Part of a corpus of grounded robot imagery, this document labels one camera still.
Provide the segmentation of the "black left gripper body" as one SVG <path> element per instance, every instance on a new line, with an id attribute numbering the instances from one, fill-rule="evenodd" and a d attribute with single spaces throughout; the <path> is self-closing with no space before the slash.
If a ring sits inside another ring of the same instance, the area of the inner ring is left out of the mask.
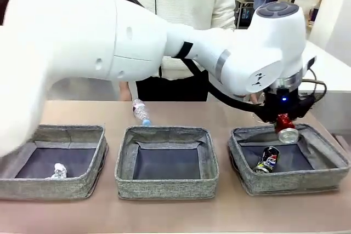
<path id="1" fill-rule="evenodd" d="M 264 108 L 268 112 L 277 112 L 287 114 L 289 111 L 296 111 L 299 106 L 298 89 L 289 91 L 289 89 L 278 89 L 276 93 L 270 90 L 264 91 L 265 101 Z"/>

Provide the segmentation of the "person's left hand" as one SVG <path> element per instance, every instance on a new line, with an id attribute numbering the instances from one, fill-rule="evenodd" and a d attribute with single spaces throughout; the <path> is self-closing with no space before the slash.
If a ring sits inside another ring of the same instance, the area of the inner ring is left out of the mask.
<path id="1" fill-rule="evenodd" d="M 261 92 L 247 94 L 247 95 L 234 95 L 234 98 L 239 101 L 249 102 L 252 104 L 260 104 L 259 98 L 261 96 Z"/>

